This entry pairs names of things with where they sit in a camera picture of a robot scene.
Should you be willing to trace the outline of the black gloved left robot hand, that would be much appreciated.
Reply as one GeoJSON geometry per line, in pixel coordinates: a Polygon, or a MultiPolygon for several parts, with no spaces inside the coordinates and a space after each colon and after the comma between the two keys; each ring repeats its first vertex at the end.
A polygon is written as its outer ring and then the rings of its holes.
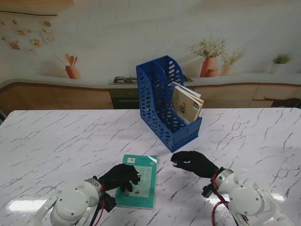
{"type": "Polygon", "coordinates": [[[138,185],[140,178],[138,172],[133,165],[119,164],[110,169],[106,174],[98,179],[103,185],[104,191],[120,188],[122,192],[128,190],[133,191],[133,186],[138,185]]]}

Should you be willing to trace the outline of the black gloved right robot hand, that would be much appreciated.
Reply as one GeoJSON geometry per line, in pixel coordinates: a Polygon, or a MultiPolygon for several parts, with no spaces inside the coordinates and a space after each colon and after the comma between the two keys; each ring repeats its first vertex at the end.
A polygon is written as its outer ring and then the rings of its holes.
{"type": "Polygon", "coordinates": [[[212,178],[219,170],[219,168],[202,153],[196,151],[180,151],[174,153],[170,161],[175,163],[174,167],[193,172],[201,178],[212,178]]]}

